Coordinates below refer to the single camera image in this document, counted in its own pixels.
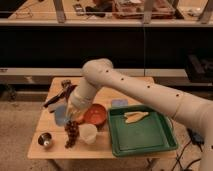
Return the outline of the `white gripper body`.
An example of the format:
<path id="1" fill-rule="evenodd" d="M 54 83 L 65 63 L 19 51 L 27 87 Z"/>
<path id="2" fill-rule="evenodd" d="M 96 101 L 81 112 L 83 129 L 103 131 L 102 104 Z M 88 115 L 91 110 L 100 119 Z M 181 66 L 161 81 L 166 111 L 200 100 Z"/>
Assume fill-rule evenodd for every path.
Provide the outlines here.
<path id="1" fill-rule="evenodd" d="M 90 102 L 85 98 L 72 93 L 68 99 L 66 116 L 71 120 L 75 121 L 82 116 L 87 109 L 90 107 Z"/>

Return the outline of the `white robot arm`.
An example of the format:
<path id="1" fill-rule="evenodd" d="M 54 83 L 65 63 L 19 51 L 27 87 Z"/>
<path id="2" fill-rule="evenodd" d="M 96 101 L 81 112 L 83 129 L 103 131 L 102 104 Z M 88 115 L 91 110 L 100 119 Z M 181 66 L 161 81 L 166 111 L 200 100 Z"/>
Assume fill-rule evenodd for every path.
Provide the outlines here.
<path id="1" fill-rule="evenodd" d="M 90 60 L 69 96 L 66 115 L 76 119 L 86 111 L 102 87 L 117 90 L 194 130 L 204 138 L 199 171 L 213 171 L 213 101 L 187 92 L 124 75 L 109 59 Z"/>

